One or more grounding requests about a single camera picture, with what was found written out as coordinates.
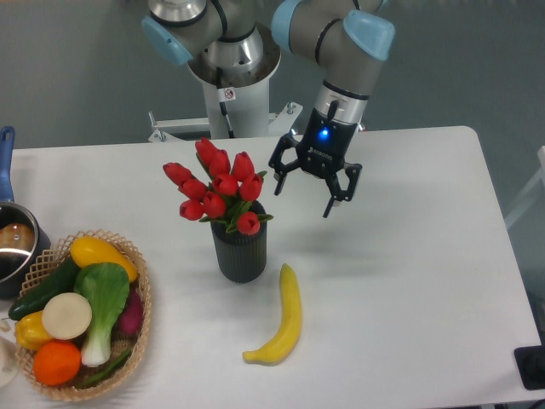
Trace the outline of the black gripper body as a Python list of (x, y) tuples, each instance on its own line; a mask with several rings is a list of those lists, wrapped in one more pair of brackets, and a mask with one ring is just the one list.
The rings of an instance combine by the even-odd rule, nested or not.
[(345, 160), (357, 128), (357, 124), (328, 119), (314, 108), (305, 133), (297, 144), (301, 169), (318, 178), (325, 178), (324, 171), (335, 176), (339, 170), (345, 170), (349, 177), (358, 178), (361, 164), (349, 164)]

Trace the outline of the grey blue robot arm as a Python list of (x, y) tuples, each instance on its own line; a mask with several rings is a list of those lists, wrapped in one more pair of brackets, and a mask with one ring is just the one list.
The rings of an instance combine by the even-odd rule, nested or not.
[(325, 71), (303, 137), (283, 135), (270, 159), (278, 182), (293, 170), (323, 180), (329, 206), (353, 198), (360, 164), (345, 159), (388, 58), (395, 29), (378, 1), (283, 1), (268, 26), (254, 1), (151, 1), (142, 30), (155, 50), (203, 86), (215, 139), (264, 135), (268, 90), (282, 51)]

